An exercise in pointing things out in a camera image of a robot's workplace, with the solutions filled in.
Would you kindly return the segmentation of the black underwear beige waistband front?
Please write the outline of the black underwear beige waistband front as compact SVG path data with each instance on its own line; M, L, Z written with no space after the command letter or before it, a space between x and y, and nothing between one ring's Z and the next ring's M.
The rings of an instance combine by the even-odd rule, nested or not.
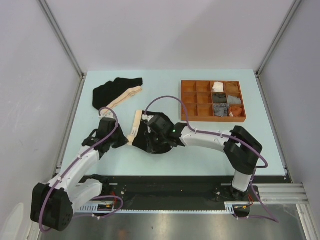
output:
M154 116L161 116L163 119L173 125L172 121L162 112L148 111L145 115L144 110L137 110L135 112L134 121L130 134L127 136L127 145L136 147L146 153L159 155L165 154L172 150L172 146L168 143L157 143L156 136L152 133L151 129L147 126Z

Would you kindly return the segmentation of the grey striped boxer underwear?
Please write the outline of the grey striped boxer underwear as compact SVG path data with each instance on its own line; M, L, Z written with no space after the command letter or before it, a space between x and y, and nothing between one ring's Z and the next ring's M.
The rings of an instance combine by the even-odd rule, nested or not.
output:
M215 117L227 117L230 105L228 103L213 104L213 114Z

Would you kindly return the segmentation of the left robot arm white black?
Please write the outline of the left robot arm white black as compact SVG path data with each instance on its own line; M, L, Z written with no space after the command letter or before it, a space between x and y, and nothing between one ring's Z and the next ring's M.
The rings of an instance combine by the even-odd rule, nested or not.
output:
M30 219L44 232L48 229L61 232L70 224L75 211L87 202L95 197L107 199L111 188L105 177L94 174L84 183L80 181L111 148L120 148L127 142L116 119L102 118L98 128L82 142L67 169L48 183L38 183L33 188Z

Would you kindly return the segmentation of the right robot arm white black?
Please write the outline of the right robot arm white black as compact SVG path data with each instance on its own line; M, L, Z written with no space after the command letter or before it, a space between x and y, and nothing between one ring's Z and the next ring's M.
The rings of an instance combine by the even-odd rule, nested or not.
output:
M192 130L186 123L173 124L160 114L142 116L147 126L145 137L148 153L159 153L165 147L202 147L225 153L234 168L230 194L242 201L249 194L250 181L255 173L262 145L243 127L230 132Z

